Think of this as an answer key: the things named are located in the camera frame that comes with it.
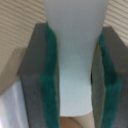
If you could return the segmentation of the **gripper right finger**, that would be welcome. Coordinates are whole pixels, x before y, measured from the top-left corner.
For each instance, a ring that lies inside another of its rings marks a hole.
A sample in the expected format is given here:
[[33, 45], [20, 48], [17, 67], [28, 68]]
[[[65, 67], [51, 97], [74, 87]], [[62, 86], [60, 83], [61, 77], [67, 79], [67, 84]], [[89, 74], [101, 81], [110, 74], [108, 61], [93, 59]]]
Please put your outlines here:
[[92, 67], [95, 128], [128, 128], [128, 47], [104, 27]]

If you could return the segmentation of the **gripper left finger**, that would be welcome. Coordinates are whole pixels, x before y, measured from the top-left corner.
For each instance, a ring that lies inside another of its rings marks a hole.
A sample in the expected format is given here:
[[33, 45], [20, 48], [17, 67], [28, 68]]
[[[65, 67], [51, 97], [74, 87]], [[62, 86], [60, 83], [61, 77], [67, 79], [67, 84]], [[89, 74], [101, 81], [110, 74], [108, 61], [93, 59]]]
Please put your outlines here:
[[60, 128], [57, 44], [47, 23], [13, 51], [0, 75], [0, 128]]

